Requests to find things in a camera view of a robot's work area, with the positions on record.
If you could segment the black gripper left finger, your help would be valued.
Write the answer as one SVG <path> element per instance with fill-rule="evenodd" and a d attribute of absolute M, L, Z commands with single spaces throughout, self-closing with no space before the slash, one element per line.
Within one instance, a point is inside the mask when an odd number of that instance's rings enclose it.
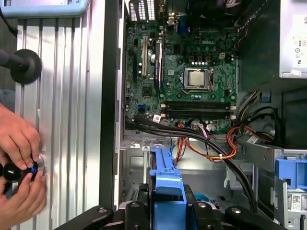
<path fill-rule="evenodd" d="M 58 230 L 149 230 L 149 186 L 139 184 L 137 199 L 120 204 L 118 210 L 95 206 L 57 227 Z"/>

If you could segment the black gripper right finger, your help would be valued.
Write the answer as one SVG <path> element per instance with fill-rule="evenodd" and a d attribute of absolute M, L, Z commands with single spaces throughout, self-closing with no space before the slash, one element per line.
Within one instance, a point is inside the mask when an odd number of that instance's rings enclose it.
<path fill-rule="evenodd" d="M 285 227 L 244 207 L 228 207 L 225 212 L 214 204 L 198 201 L 186 188 L 188 230 L 284 230 Z"/>

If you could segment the person's right hand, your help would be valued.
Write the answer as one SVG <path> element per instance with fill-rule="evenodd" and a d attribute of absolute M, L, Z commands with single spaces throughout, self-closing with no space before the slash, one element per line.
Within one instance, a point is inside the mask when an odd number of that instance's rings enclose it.
<path fill-rule="evenodd" d="M 33 182 L 32 174 L 27 174 L 18 191 L 11 199 L 3 193 L 6 181 L 0 178 L 0 228 L 8 230 L 39 214 L 46 206 L 46 183 L 42 171 L 39 171 Z"/>

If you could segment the person's left hand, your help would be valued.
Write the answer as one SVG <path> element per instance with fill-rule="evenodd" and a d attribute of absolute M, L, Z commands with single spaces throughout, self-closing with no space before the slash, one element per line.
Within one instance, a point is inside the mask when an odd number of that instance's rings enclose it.
<path fill-rule="evenodd" d="M 0 163 L 11 160 L 24 170 L 39 160 L 40 135 L 21 117 L 0 105 Z"/>

